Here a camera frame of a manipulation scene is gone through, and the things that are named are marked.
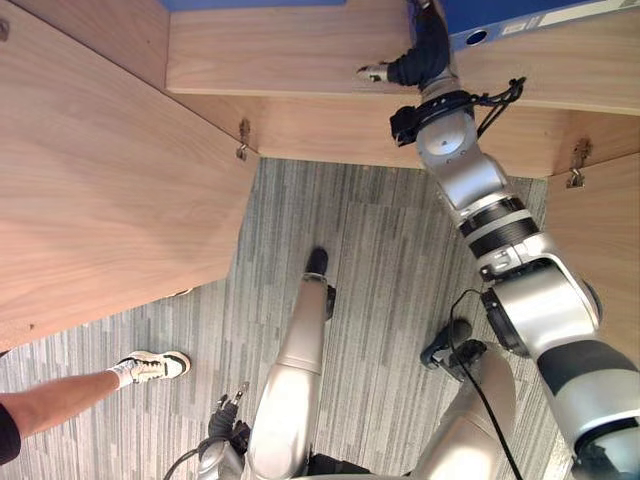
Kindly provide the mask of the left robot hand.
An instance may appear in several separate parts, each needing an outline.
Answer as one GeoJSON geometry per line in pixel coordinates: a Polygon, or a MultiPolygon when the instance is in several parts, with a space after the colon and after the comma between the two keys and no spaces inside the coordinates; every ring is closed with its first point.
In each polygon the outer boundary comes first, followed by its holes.
{"type": "Polygon", "coordinates": [[[250,383],[242,382],[233,395],[223,394],[208,423],[208,435],[212,441],[228,441],[234,451],[243,456],[248,449],[251,427],[238,419],[239,403],[247,393],[250,383]]]}

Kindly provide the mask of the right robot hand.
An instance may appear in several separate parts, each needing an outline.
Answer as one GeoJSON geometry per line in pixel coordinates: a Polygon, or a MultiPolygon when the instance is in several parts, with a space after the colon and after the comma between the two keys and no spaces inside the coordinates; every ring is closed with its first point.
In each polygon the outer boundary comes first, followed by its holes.
{"type": "Polygon", "coordinates": [[[397,59],[357,70],[372,83],[391,83],[424,89],[451,64],[449,35],[437,1],[408,1],[412,46],[397,59]]]}

